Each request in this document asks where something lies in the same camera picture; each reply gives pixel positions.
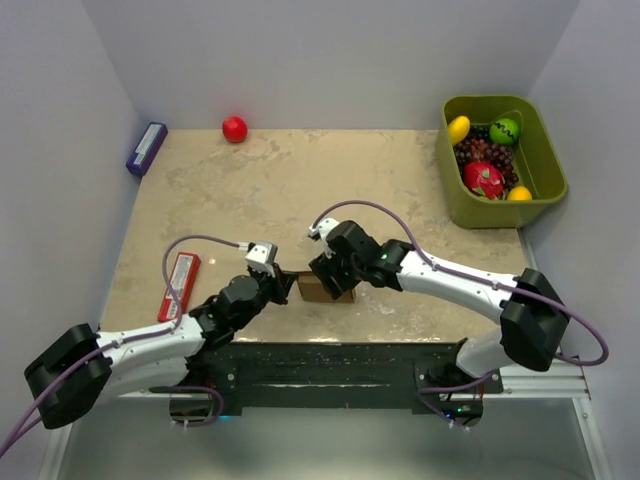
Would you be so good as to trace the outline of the brown cardboard box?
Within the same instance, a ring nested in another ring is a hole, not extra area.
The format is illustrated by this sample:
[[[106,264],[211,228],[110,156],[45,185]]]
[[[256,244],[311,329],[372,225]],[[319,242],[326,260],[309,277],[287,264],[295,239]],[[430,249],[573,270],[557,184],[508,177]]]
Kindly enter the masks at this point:
[[[338,299],[333,299],[324,289],[320,279],[311,271],[302,271],[297,274],[297,285],[301,298],[305,302],[312,303],[343,303],[355,302],[355,291],[349,290]]]

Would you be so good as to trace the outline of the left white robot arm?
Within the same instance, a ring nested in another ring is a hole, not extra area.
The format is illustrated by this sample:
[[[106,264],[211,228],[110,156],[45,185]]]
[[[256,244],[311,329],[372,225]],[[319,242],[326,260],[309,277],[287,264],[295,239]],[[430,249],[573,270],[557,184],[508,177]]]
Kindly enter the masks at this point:
[[[162,325],[121,332],[96,332],[88,324],[69,328],[25,369],[40,419],[49,430],[80,419],[100,400],[124,392],[133,371],[156,366],[167,372],[176,359],[172,380],[139,380],[143,388],[179,386],[200,390],[207,368],[192,357],[230,343],[264,308],[288,303],[297,274],[255,271],[234,277],[218,294],[179,319]]]

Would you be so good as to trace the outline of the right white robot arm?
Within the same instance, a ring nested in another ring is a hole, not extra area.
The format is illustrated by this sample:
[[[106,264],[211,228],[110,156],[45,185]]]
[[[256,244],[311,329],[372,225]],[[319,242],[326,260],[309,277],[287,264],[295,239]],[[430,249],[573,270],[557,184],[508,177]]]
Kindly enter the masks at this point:
[[[486,335],[459,341],[427,370],[426,381],[436,389],[466,393],[482,377],[511,364],[549,370],[569,318],[540,272],[484,272],[433,257],[404,241],[380,244],[351,220],[322,220],[310,227],[309,236],[324,249],[309,266],[333,299],[365,282],[374,288],[434,296],[497,324]]]

